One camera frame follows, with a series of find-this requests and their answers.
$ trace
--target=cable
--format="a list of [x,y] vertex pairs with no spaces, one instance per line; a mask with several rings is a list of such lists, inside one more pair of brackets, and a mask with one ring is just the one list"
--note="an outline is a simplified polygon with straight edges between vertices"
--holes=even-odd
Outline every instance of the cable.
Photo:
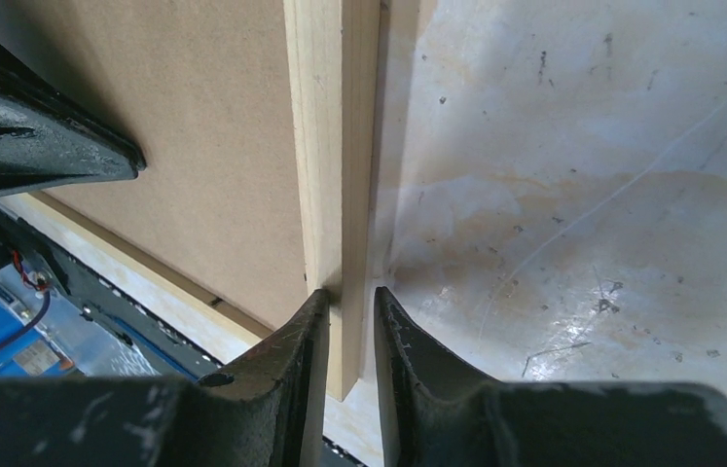
[[51,292],[48,290],[45,290],[45,297],[42,301],[42,307],[39,308],[39,312],[36,313],[36,316],[33,317],[30,321],[28,321],[27,324],[22,326],[22,328],[15,333],[8,336],[4,341],[0,342],[0,350],[7,347],[8,345],[14,343],[17,341],[17,339],[24,336],[28,331],[33,329],[34,326],[39,324],[39,322],[42,320],[42,318],[45,316],[45,313],[48,312],[48,307],[51,306]]
[[25,272],[25,268],[22,266],[22,260],[19,256],[19,252],[17,250],[14,250],[13,264],[14,264],[14,269],[17,270],[17,272],[19,273],[19,276],[22,278],[22,284],[25,287],[33,289],[37,292],[42,292],[48,288],[48,284],[45,284],[45,283],[34,284],[30,280],[30,278],[27,276],[27,273]]

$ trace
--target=white floor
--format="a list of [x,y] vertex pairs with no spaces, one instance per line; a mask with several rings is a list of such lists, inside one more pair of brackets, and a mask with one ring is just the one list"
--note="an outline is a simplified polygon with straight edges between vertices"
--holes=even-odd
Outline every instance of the white floor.
[[727,394],[727,3],[419,5],[391,11],[419,13],[389,39],[379,281],[500,379]]

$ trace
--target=scratch on floor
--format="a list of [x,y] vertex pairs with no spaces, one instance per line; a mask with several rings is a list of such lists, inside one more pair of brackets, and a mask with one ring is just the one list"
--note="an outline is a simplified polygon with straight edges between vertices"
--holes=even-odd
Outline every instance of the scratch on floor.
[[600,299],[603,300],[603,287],[600,284],[600,275],[598,274],[598,268],[593,265],[593,272],[596,275],[596,281],[598,282],[598,293],[600,294]]
[[527,357],[527,362],[524,364],[524,370],[521,372],[521,377],[524,377],[524,375],[527,374],[527,370],[529,369],[529,362],[532,361],[533,358],[540,357],[541,355],[547,355],[549,353],[556,353],[556,352],[563,352],[564,350],[571,350],[573,348],[581,348],[585,345],[589,345],[592,342],[579,342],[574,343],[573,345],[567,345],[564,347],[558,347],[558,348],[550,348],[548,350],[541,350],[540,352],[533,353]]
[[706,159],[704,159],[704,162],[702,162],[701,165],[699,165],[699,170],[704,170],[707,168],[707,164],[712,161],[712,158],[714,158],[718,153],[721,152],[722,149],[724,149],[724,145],[727,144],[727,134],[724,135],[724,137],[721,139],[721,142],[718,143],[718,146],[715,147],[715,149],[712,150],[712,152],[709,153]]
[[727,106],[727,97],[725,97],[724,100],[719,102],[718,105],[716,105],[709,113],[707,113],[707,115],[703,119],[694,123],[692,126],[687,128],[686,130],[684,130],[684,132],[679,134],[673,141],[671,141],[670,144],[668,144],[664,148],[664,150],[662,150],[661,153],[658,154],[658,156],[655,158],[655,160],[653,162],[651,162],[650,165],[648,165],[641,173],[639,173],[638,175],[633,177],[630,181],[628,181],[627,183],[622,185],[619,189],[612,192],[611,195],[604,198],[601,202],[599,202],[598,204],[593,206],[592,209],[585,212],[584,214],[581,214],[579,217],[575,218],[572,222],[566,223],[566,226],[563,229],[560,229],[557,233],[552,235],[545,242],[541,243],[540,246],[535,248],[535,250],[532,253],[530,253],[526,258],[524,258],[523,261],[521,261],[517,266],[515,266],[515,268],[512,269],[512,272],[509,274],[508,277],[506,277],[504,280],[500,281],[494,287],[492,287],[492,290],[489,293],[490,297],[488,299],[485,299],[488,301],[486,302],[486,304],[484,306],[484,318],[481,321],[481,327],[478,330],[478,348],[480,348],[481,339],[484,336],[484,327],[487,324],[487,318],[489,317],[489,314],[491,311],[491,306],[494,302],[497,301],[497,291],[500,290],[501,287],[506,285],[506,283],[509,282],[510,279],[515,277],[518,274],[518,272],[520,272],[521,269],[523,269],[526,265],[528,265],[530,261],[532,261],[535,257],[537,257],[538,254],[540,254],[540,252],[543,251],[544,248],[549,246],[556,239],[561,238],[561,236],[564,235],[566,233],[566,231],[568,231],[569,229],[572,229],[577,224],[579,224],[581,221],[590,217],[593,213],[595,213],[596,211],[601,209],[602,206],[608,204],[610,201],[617,198],[618,195],[621,195],[622,193],[627,191],[638,180],[643,178],[644,175],[651,172],[659,163],[661,163],[663,160],[665,160],[670,155],[672,150],[675,149],[681,143],[681,141],[686,139],[690,134],[695,132],[697,129],[701,128],[706,122],[708,122],[713,117],[715,117],[715,114],[717,114],[718,112],[723,110],[724,107],[726,107],[726,106]]

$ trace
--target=wooden strip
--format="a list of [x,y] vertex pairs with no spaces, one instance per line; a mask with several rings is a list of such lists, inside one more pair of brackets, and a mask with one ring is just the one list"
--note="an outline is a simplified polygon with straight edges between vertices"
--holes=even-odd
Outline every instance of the wooden strip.
[[[271,330],[222,302],[173,269],[43,193],[0,198],[23,218],[223,362],[238,357]],[[223,332],[237,338],[224,341]]]
[[307,285],[335,299],[327,390],[357,381],[380,2],[285,0]]

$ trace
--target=battery label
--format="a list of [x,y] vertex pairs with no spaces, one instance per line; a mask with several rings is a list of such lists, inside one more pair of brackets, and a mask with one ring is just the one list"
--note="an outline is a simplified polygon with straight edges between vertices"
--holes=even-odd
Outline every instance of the battery label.
[[29,376],[37,377],[59,361],[53,350],[39,339],[14,356],[14,361]]

